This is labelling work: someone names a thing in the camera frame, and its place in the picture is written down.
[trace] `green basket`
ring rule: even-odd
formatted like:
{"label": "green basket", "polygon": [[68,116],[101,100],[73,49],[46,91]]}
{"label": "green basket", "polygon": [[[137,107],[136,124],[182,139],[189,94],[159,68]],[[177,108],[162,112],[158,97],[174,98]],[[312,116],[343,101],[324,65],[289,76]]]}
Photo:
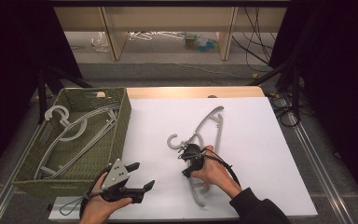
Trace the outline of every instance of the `green basket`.
{"label": "green basket", "polygon": [[[69,122],[73,122],[88,112],[105,105],[119,105],[116,126],[102,137],[92,148],[80,157],[57,179],[36,179],[34,174],[51,143],[63,131],[61,116],[53,114],[50,121],[44,121],[37,131],[26,155],[21,161],[12,183],[28,194],[37,197],[60,197],[83,195],[89,189],[97,174],[109,163],[121,158],[128,124],[131,104],[125,88],[63,89],[54,105],[63,105],[69,111]],[[46,167],[58,170],[71,160],[89,140],[101,130],[110,119],[107,113],[88,119],[85,132],[70,142],[58,143],[48,158]],[[65,136],[73,136],[78,127]]]}

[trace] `white table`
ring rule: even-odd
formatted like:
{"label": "white table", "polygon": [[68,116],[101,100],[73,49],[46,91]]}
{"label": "white table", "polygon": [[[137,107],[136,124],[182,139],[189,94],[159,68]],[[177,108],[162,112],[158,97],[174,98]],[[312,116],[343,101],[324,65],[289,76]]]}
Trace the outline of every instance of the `white table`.
{"label": "white table", "polygon": [[[267,98],[131,99],[131,119],[122,160],[125,164],[138,161],[141,166],[131,173],[127,187],[141,188],[153,179],[156,184],[142,203],[116,211],[111,220],[238,218],[228,204],[229,197],[216,186],[201,198],[206,207],[194,203],[188,181],[181,173],[186,164],[167,146],[167,138],[173,133],[178,134],[176,143],[190,137],[202,119],[219,105],[225,109],[221,113],[224,127],[217,153],[233,165],[242,188],[251,187],[259,199],[271,199],[287,216],[317,215]],[[206,145],[214,144],[216,131],[213,122],[206,123],[201,130]],[[59,213],[60,207],[73,199],[57,198],[49,219],[77,221],[78,208],[67,217]]]}

